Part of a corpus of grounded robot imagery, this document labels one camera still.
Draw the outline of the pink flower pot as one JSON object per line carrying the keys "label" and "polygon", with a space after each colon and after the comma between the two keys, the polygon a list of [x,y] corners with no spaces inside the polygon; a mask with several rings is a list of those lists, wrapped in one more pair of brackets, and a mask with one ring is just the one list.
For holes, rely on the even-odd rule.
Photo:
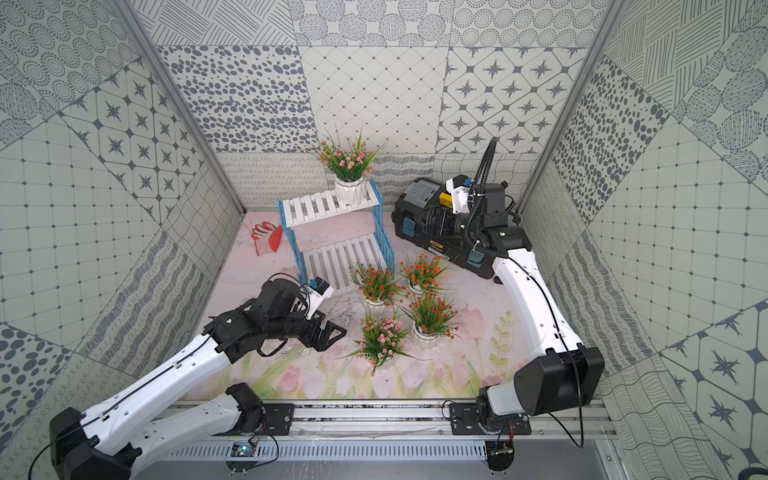
{"label": "pink flower pot", "polygon": [[379,150],[368,148],[361,132],[353,140],[343,145],[340,137],[320,143],[317,159],[334,177],[334,191],[342,205],[361,203],[365,195],[365,185],[374,169],[374,160]]}
{"label": "pink flower pot", "polygon": [[409,331],[396,314],[377,316],[368,310],[361,324],[362,339],[355,340],[356,349],[348,357],[362,358],[372,367],[371,375],[382,369],[390,360],[405,357],[417,360],[404,350]]}

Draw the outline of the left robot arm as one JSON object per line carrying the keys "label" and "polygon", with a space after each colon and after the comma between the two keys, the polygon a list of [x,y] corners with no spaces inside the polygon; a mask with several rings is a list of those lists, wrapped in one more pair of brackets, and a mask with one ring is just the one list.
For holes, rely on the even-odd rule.
{"label": "left robot arm", "polygon": [[315,278],[300,285],[275,276],[259,295],[211,319],[177,354],[123,391],[85,411],[69,407],[49,423],[50,455],[60,479],[132,479],[152,463],[206,437],[266,433],[267,410],[246,383],[169,417],[183,394],[268,340],[296,339],[324,352],[346,334],[319,307],[333,294]]}

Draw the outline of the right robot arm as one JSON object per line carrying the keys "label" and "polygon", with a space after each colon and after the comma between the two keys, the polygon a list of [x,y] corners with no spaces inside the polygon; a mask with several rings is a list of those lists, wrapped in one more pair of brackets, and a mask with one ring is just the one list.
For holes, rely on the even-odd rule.
{"label": "right robot arm", "polygon": [[557,307],[525,232],[509,218],[501,185],[478,186],[458,175],[423,212],[418,233],[434,252],[506,289],[532,348],[512,380],[481,390],[481,424],[497,431],[514,415],[554,415],[589,405],[605,360],[598,348],[584,345]]}

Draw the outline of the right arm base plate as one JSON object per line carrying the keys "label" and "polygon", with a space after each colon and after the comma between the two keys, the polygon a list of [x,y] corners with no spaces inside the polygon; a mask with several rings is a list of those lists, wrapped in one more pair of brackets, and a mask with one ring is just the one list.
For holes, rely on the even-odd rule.
{"label": "right arm base plate", "polygon": [[448,401],[442,408],[443,416],[449,421],[454,436],[491,435],[502,430],[514,435],[532,433],[530,421],[525,414],[495,415],[488,407],[477,403]]}

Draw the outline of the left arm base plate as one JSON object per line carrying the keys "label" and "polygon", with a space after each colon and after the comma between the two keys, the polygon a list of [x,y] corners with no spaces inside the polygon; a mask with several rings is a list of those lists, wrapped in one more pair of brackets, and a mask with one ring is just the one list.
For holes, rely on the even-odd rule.
{"label": "left arm base plate", "polygon": [[293,403],[266,403],[263,405],[262,421],[265,435],[288,436],[293,424],[296,405]]}

